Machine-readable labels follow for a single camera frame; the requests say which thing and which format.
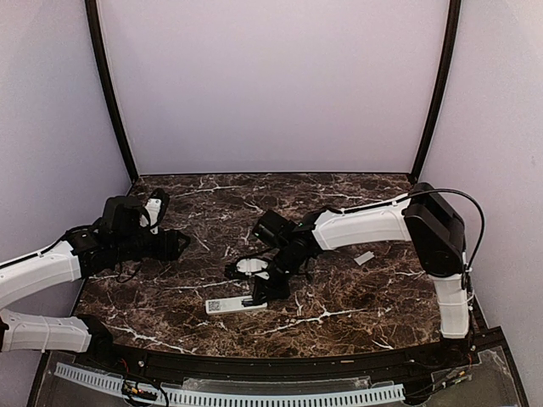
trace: small white object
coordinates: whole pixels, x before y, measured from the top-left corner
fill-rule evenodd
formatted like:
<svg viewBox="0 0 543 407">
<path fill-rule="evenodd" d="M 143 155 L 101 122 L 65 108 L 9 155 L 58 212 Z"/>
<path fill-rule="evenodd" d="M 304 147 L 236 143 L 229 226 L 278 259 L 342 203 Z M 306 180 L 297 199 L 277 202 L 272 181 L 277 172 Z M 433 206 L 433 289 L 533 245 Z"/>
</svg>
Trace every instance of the small white object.
<svg viewBox="0 0 543 407">
<path fill-rule="evenodd" d="M 145 205 L 145 209 L 149 213 L 149 218 L 151 220 L 151 225 L 154 225 L 159 219 L 159 212 L 160 212 L 160 206 L 162 205 L 162 201 L 160 199 L 150 199 L 147 201 L 147 204 Z M 147 218 L 145 216 L 141 216 L 139 220 L 139 224 L 142 227 L 145 227 L 148 225 Z M 159 228 L 156 226 L 153 229 L 151 229 L 151 233 L 156 235 L 159 232 Z"/>
<path fill-rule="evenodd" d="M 373 259 L 374 257 L 375 257 L 375 255 L 373 254 L 373 252 L 365 252 L 363 255 L 358 256 L 355 259 L 355 262 L 358 265 L 363 265 L 364 263 L 368 262 L 369 260 Z"/>
<path fill-rule="evenodd" d="M 262 271 L 261 273 L 256 273 L 255 276 L 260 277 L 262 280 L 269 280 L 270 275 L 267 271 Z"/>
<path fill-rule="evenodd" d="M 252 276 L 254 273 L 258 273 L 267 268 L 268 262 L 261 259 L 241 259 L 236 264 L 236 268 L 240 273 L 244 273 L 247 276 Z"/>
<path fill-rule="evenodd" d="M 51 318 L 2 309 L 0 319 L 8 325 L 0 343 L 2 352 L 18 349 L 85 352 L 91 342 L 87 325 L 74 316 Z"/>
<path fill-rule="evenodd" d="M 208 299 L 205 301 L 205 312 L 207 315 L 221 315 L 232 314 L 234 312 L 258 311 L 267 308 L 268 303 L 251 306 L 244 305 L 244 301 L 251 301 L 252 299 L 253 298 L 250 295 L 245 295 L 243 297 Z"/>
</svg>

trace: marble tabletop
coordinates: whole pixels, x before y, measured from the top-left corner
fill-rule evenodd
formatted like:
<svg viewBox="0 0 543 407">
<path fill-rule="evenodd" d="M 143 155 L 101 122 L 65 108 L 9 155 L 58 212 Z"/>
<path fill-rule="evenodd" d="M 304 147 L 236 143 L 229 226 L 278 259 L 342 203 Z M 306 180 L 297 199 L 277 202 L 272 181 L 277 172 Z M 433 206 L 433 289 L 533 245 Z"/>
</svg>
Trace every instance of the marble tabletop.
<svg viewBox="0 0 543 407">
<path fill-rule="evenodd" d="M 323 205 L 338 208 L 392 198 L 410 189 L 403 175 L 243 174 L 144 176 L 131 194 L 171 195 L 164 228 L 193 241 L 177 262 L 144 260 L 127 283 L 105 270 L 88 279 L 76 314 L 94 314 L 115 341 L 208 356 L 292 358 L 405 348 L 439 340 L 432 282 L 411 243 L 340 248 L 311 262 L 314 276 L 291 279 L 289 299 L 254 313 L 208 316 L 204 301 L 250 293 L 228 281 L 225 264 L 264 248 L 250 230 L 267 209 L 291 220 Z M 373 251 L 359 266 L 354 258 Z M 137 265 L 125 264 L 125 273 Z"/>
</svg>

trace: black cable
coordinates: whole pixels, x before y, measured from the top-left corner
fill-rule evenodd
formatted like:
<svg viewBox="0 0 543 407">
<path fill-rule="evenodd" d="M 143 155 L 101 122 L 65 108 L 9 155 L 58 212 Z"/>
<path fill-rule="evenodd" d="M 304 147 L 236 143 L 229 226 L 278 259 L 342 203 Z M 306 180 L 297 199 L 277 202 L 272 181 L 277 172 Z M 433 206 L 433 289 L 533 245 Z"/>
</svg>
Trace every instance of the black cable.
<svg viewBox="0 0 543 407">
<path fill-rule="evenodd" d="M 77 227 L 72 227 L 71 229 L 69 229 L 68 231 L 66 231 L 61 237 L 59 237 L 55 243 L 53 243 L 52 245 L 50 246 L 47 246 L 45 249 L 43 249 L 41 252 L 35 252 L 35 253 L 31 253 L 31 254 L 27 254 L 26 256 L 24 257 L 20 257 L 18 259 L 14 259 L 14 260 L 11 260 L 9 261 L 8 263 L 4 263 L 3 265 L 0 265 L 0 270 L 1 269 L 5 269 L 6 267 L 9 267 L 11 265 L 17 265 L 18 263 L 21 263 L 23 261 L 26 261 L 26 260 L 30 260 L 30 259 L 34 259 L 35 257 L 38 257 L 39 254 L 45 254 L 47 252 L 50 252 L 51 250 L 54 249 L 54 247 L 59 244 L 60 242 L 62 242 L 64 240 L 64 238 L 66 236 L 68 236 L 68 234 L 74 232 L 74 231 L 79 231 L 79 230 L 83 230 L 83 229 L 88 229 L 92 227 L 91 225 L 84 225 L 84 226 L 77 226 Z"/>
<path fill-rule="evenodd" d="M 261 259 L 260 258 L 261 255 L 270 253 L 272 250 L 275 250 L 275 248 L 265 248 L 258 252 L 253 252 L 253 253 L 245 254 L 244 256 L 239 256 L 234 261 L 228 263 L 228 265 L 237 265 L 241 260 L 246 260 L 246 259 Z M 267 261 L 268 263 L 271 261 L 270 259 L 266 259 L 266 258 L 262 258 L 261 260 Z"/>
<path fill-rule="evenodd" d="M 97 360 L 94 360 L 93 358 L 88 358 L 88 360 L 90 360 L 92 363 L 95 363 L 96 365 L 102 367 L 103 369 L 105 369 L 106 371 L 110 371 L 111 370 L 111 367 L 108 367 L 106 365 L 103 365 L 101 364 L 100 362 L 98 362 Z M 135 377 L 136 379 L 140 379 L 140 381 L 144 381 L 146 382 L 147 384 L 150 384 L 151 386 L 153 386 L 155 389 L 157 389 L 159 392 L 162 393 L 162 395 L 164 396 L 164 401 L 165 401 L 165 407 L 170 407 L 170 398 L 168 397 L 168 393 L 159 385 L 159 384 L 156 384 L 153 380 L 151 379 L 148 379 L 147 377 L 144 377 L 144 376 L 139 376 L 135 373 L 131 373 L 129 371 L 126 371 L 125 373 L 122 374 L 122 377 L 123 377 L 123 381 L 126 382 L 126 379 L 129 379 L 130 377 Z"/>
<path fill-rule="evenodd" d="M 404 365 L 418 365 L 418 366 L 423 367 L 426 370 L 435 371 L 437 369 L 443 369 L 443 367 L 445 367 L 445 365 L 447 364 L 447 361 L 444 361 L 440 365 L 425 365 L 424 363 L 417 362 L 416 360 L 408 360 L 408 361 L 404 362 L 403 364 Z"/>
<path fill-rule="evenodd" d="M 448 388 L 449 386 L 445 385 L 445 387 L 444 387 L 443 385 L 444 385 L 444 383 L 449 383 L 450 384 L 451 381 L 454 381 L 459 377 L 461 372 L 456 373 L 451 378 L 447 378 L 457 368 L 458 368 L 458 366 L 449 369 L 440 379 L 428 384 L 426 387 L 419 388 L 416 392 L 405 394 L 405 397 L 409 397 L 409 398 L 412 398 L 412 399 L 426 399 L 426 398 L 436 394 L 437 392 L 439 392 L 441 390 L 444 390 L 445 388 Z M 429 393 L 425 393 L 426 390 L 428 390 L 429 388 L 432 388 L 432 387 L 435 387 L 435 389 L 432 390 Z"/>
<path fill-rule="evenodd" d="M 125 282 L 129 282 L 132 278 L 134 278 L 137 275 L 137 273 L 140 272 L 141 269 L 142 269 L 142 263 L 140 262 L 140 263 L 138 263 L 138 265 L 136 266 L 136 269 L 132 272 L 132 274 L 130 274 L 127 278 L 121 280 L 120 277 L 122 276 L 123 264 L 122 264 L 122 262 L 120 262 L 119 263 L 119 271 L 117 273 L 117 277 L 115 278 L 115 280 L 120 284 L 124 284 Z"/>
</svg>

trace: black frame pole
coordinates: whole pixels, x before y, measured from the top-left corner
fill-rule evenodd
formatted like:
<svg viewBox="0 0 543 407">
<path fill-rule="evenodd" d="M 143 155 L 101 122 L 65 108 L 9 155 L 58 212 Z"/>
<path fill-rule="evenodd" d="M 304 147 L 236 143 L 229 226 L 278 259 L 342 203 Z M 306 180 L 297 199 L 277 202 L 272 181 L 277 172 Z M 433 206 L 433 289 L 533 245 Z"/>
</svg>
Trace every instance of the black frame pole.
<svg viewBox="0 0 543 407">
<path fill-rule="evenodd" d="M 111 124 L 119 144 L 120 154 L 125 162 L 126 171 L 133 182 L 137 181 L 139 174 L 137 173 L 136 163 L 132 157 L 132 151 L 126 138 L 125 128 L 122 125 L 120 118 L 119 106 L 113 89 L 113 82 L 109 74 L 108 60 L 105 55 L 104 39 L 102 38 L 102 30 L 100 29 L 100 18 L 98 17 L 98 6 L 96 0 L 85 0 L 87 7 L 88 28 L 91 33 L 92 48 L 94 49 L 94 58 L 96 66 L 102 82 L 102 90 L 104 91 L 105 102 L 108 106 L 109 117 Z"/>
<path fill-rule="evenodd" d="M 452 51 L 455 47 L 461 3 L 462 0 L 450 0 L 449 2 L 449 15 L 447 17 L 445 39 L 443 40 L 438 74 L 435 80 L 434 94 L 432 95 L 432 102 L 430 102 L 430 109 L 428 110 L 428 117 L 426 118 L 426 124 L 424 125 L 423 136 L 418 146 L 417 157 L 415 158 L 415 163 L 411 169 L 411 174 L 408 176 L 408 179 L 412 184 L 418 182 L 418 178 L 421 176 L 424 161 L 428 155 L 432 136 L 434 135 L 435 125 L 438 121 L 439 110 L 441 108 L 441 102 L 443 101 L 443 95 L 445 94 L 447 77 L 449 76 L 449 69 L 451 67 Z"/>
</svg>

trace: wire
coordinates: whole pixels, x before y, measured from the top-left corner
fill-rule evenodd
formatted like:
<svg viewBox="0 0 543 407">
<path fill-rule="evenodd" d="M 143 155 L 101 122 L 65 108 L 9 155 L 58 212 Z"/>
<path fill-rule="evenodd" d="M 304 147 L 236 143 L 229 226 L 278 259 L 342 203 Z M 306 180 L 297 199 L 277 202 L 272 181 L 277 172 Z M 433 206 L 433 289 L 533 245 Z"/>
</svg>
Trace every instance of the wire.
<svg viewBox="0 0 543 407">
<path fill-rule="evenodd" d="M 412 399 L 426 399 L 437 392 L 450 387 L 451 384 L 456 384 L 455 380 L 459 379 L 461 377 L 464 377 L 467 371 L 470 371 L 473 367 L 473 356 L 471 354 L 467 354 L 467 358 L 469 360 L 469 365 L 466 369 L 463 369 L 459 372 L 457 372 L 453 377 L 448 378 L 448 376 L 455 370 L 458 369 L 460 366 L 455 366 L 450 368 L 440 379 L 435 380 L 434 382 L 428 384 L 426 387 L 419 388 L 417 391 L 405 394 L 405 397 L 410 397 Z M 424 393 L 429 388 L 435 387 L 433 391 L 430 393 Z"/>
<path fill-rule="evenodd" d="M 21 263 L 23 261 L 26 261 L 26 260 L 30 260 L 30 259 L 34 259 L 35 257 L 38 257 L 40 254 L 45 254 L 45 253 L 48 253 L 50 252 L 51 250 L 53 250 L 57 244 L 59 244 L 60 242 L 62 242 L 66 236 L 68 236 L 70 233 L 74 232 L 74 231 L 79 231 L 79 230 L 83 230 L 83 229 L 89 229 L 91 228 L 92 226 L 91 225 L 84 225 L 84 226 L 77 226 L 77 227 L 72 227 L 71 229 L 69 229 L 68 231 L 66 231 L 61 237 L 59 237 L 55 243 L 53 243 L 52 245 L 50 246 L 47 246 L 46 248 L 44 248 L 43 250 L 41 251 L 37 251 L 35 253 L 31 253 L 31 254 L 27 254 L 26 256 L 24 257 L 19 257 L 18 259 L 15 259 L 15 260 L 11 260 L 7 263 L 4 263 L 2 265 L 0 265 L 0 270 L 1 269 L 5 269 L 6 267 L 9 267 L 11 265 L 17 265 L 18 263 Z"/>
<path fill-rule="evenodd" d="M 253 252 L 253 253 L 249 253 L 249 254 L 245 254 L 244 256 L 239 256 L 237 259 L 235 259 L 232 263 L 233 264 L 237 264 L 239 263 L 241 260 L 245 260 L 245 259 L 258 259 L 261 255 L 263 254 L 266 254 L 266 253 L 270 253 L 272 250 L 274 250 L 275 248 L 265 248 L 261 251 L 258 251 L 258 252 Z"/>
<path fill-rule="evenodd" d="M 97 360 L 93 359 L 93 358 L 90 358 L 90 357 L 87 357 L 88 360 L 90 360 L 92 363 L 95 363 L 96 365 L 102 367 L 103 369 L 105 369 L 106 371 L 110 371 L 111 370 L 111 367 L 108 367 L 106 365 L 103 365 L 101 364 L 100 362 L 98 362 Z M 168 397 L 168 393 L 159 385 L 159 384 L 156 384 L 154 381 L 152 381 L 151 379 L 148 379 L 147 377 L 144 377 L 144 376 L 139 376 L 137 375 L 136 373 L 130 373 L 129 370 L 128 370 L 128 364 L 126 363 L 126 360 L 124 359 L 119 359 L 118 362 L 120 362 L 121 364 L 123 364 L 123 366 L 125 367 L 125 370 L 126 370 L 126 373 L 123 374 L 123 384 L 125 384 L 126 382 L 126 379 L 129 378 L 129 377 L 135 377 L 136 379 L 140 379 L 140 381 L 144 381 L 146 382 L 147 384 L 150 384 L 151 386 L 153 386 L 155 389 L 157 389 L 159 392 L 162 393 L 162 395 L 164 396 L 164 401 L 165 401 L 165 407 L 170 407 L 170 398 Z M 134 383 L 134 386 L 137 388 L 137 385 L 138 385 L 139 381 L 135 381 Z M 138 404 L 141 404 L 141 405 L 153 405 L 153 404 L 143 404 L 141 402 L 138 402 L 136 400 L 133 400 L 135 403 L 138 403 Z"/>
<path fill-rule="evenodd" d="M 443 367 L 447 364 L 447 361 L 444 361 L 441 365 L 425 365 L 424 363 L 417 362 L 416 360 L 407 360 L 403 364 L 404 365 L 418 365 L 418 366 L 423 367 L 424 369 L 435 371 L 436 369 L 443 369 Z"/>
<path fill-rule="evenodd" d="M 124 284 L 125 282 L 129 282 L 132 278 L 134 278 L 137 275 L 137 273 L 140 272 L 141 269 L 142 269 L 142 263 L 140 262 L 140 263 L 138 263 L 138 265 L 136 266 L 136 269 L 132 272 L 132 274 L 130 274 L 125 279 L 120 279 L 120 277 L 122 276 L 122 271 L 123 271 L 123 264 L 122 264 L 122 262 L 120 262 L 119 263 L 119 271 L 117 273 L 117 277 L 115 278 L 115 280 L 120 284 Z"/>
</svg>

